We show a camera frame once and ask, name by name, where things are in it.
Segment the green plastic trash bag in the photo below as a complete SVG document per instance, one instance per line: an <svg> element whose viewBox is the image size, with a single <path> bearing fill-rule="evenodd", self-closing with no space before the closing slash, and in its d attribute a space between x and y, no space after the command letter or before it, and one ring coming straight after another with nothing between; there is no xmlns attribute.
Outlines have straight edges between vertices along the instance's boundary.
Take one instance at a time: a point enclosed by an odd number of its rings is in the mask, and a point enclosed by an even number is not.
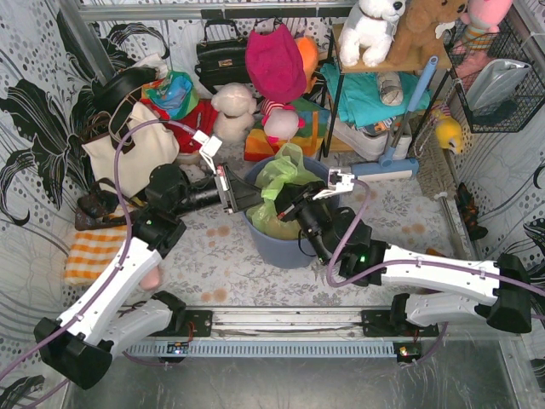
<svg viewBox="0 0 545 409"><path fill-rule="evenodd" d="M258 173L254 184L261 189L263 203L250 208L246 216L260 233L274 239L297 239L300 231L298 222L280 221L274 200L286 183L304 185L318 180L318 176L306 169L304 158L298 145L286 143Z"/></svg>

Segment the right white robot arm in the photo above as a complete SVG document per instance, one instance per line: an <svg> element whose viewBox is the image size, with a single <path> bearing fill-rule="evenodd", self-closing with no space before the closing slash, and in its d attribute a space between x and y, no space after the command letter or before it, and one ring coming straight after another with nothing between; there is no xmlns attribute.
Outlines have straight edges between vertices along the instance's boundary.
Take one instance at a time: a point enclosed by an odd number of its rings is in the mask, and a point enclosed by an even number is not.
<svg viewBox="0 0 545 409"><path fill-rule="evenodd" d="M423 328L455 320L483 320L489 327L513 334L532 329L531 285L518 257L503 254L496 261L468 261L431 256L371 238L363 221L367 206L329 212L325 200L369 186L352 176L304 185L285 184L274 200L279 220L295 221L317 258L327 267L326 282L346 285L409 285L429 295L401 294L393 299L387 328Z"/></svg>

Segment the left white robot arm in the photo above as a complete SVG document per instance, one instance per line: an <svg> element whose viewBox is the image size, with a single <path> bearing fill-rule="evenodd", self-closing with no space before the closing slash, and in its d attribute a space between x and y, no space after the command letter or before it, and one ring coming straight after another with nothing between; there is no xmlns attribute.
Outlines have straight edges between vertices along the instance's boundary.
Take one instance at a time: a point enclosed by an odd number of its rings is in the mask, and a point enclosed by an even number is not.
<svg viewBox="0 0 545 409"><path fill-rule="evenodd" d="M261 189L227 164L195 183L178 166L160 165L150 174L145 192L146 206L129 221L126 240L100 277L56 320L43 318L34 329L42 361L81 389L94 387L112 361L142 338L188 329L186 304L167 291L117 316L135 287L186 231L182 217L216 204L238 213L262 201Z"/></svg>

